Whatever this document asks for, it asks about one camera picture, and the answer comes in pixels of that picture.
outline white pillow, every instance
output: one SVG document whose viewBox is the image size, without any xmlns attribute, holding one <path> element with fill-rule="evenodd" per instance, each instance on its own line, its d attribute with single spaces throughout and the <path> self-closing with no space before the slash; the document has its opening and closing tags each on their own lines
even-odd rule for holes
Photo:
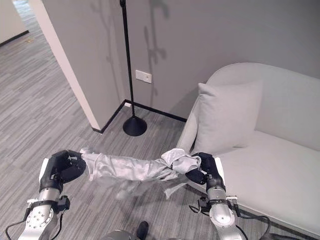
<svg viewBox="0 0 320 240">
<path fill-rule="evenodd" d="M 198 86 L 199 123 L 193 152 L 216 154 L 246 147 L 258 118 L 262 81 Z"/>
</svg>

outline electrical outlet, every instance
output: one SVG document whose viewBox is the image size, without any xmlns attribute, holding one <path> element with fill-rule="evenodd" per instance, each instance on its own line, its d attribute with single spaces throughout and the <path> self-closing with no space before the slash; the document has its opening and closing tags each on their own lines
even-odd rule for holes
<svg viewBox="0 0 320 240">
<path fill-rule="evenodd" d="M 144 71 L 135 70 L 135 78 L 148 84 L 152 83 L 152 75 Z"/>
</svg>

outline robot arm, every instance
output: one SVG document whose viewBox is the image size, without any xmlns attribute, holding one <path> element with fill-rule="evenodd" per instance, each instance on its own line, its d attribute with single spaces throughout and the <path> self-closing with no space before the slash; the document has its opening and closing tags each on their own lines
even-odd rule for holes
<svg viewBox="0 0 320 240">
<path fill-rule="evenodd" d="M 29 206 L 23 219 L 26 221 L 25 229 L 19 240 L 50 238 L 58 223 L 57 214 L 70 207 L 68 197 L 60 197 L 63 185 L 81 176 L 85 169 L 86 163 L 81 154 L 71 150 L 57 152 L 50 159 L 43 160 L 39 176 L 39 197 L 27 201 Z"/>
<path fill-rule="evenodd" d="M 197 153 L 201 157 L 201 171 L 194 169 L 186 173 L 186 176 L 197 184 L 206 184 L 207 199 L 198 201 L 202 212 L 209 211 L 209 217 L 214 224 L 221 240 L 245 240 L 245 237 L 236 227 L 235 215 L 230 208 L 229 199 L 226 196 L 224 174 L 219 158 L 213 158 L 207 153 Z"/>
</svg>

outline white sofa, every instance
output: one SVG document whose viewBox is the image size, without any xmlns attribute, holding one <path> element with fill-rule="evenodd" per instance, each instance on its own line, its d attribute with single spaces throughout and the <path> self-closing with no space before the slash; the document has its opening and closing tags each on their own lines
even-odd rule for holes
<svg viewBox="0 0 320 240">
<path fill-rule="evenodd" d="M 206 84 L 256 79 L 263 81 L 263 96 L 249 146 L 217 156 L 227 193 L 237 195 L 246 211 L 320 239 L 320 79 L 260 63 L 236 63 L 216 71 Z M 192 152 L 198 113 L 197 99 L 177 148 Z M 204 186 L 190 185 L 205 192 Z"/>
</svg>

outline black lamp pole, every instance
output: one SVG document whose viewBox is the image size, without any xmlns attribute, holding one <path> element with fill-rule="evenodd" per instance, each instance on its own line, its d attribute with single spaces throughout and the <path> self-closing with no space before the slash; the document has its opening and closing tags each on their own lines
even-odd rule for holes
<svg viewBox="0 0 320 240">
<path fill-rule="evenodd" d="M 123 131 L 130 136 L 140 136 L 140 135 L 144 134 L 144 132 L 147 130 L 147 123 L 143 119 L 137 117 L 135 114 L 134 90 L 133 90 L 133 86 L 132 86 L 132 76 L 131 76 L 131 62 L 130 62 L 130 50 L 129 50 L 126 0 L 120 0 L 120 6 L 122 8 L 124 39 L 125 39 L 125 49 L 126 49 L 126 61 L 127 61 L 127 65 L 128 65 L 131 107 L 132 107 L 132 116 L 124 122 Z"/>
</svg>

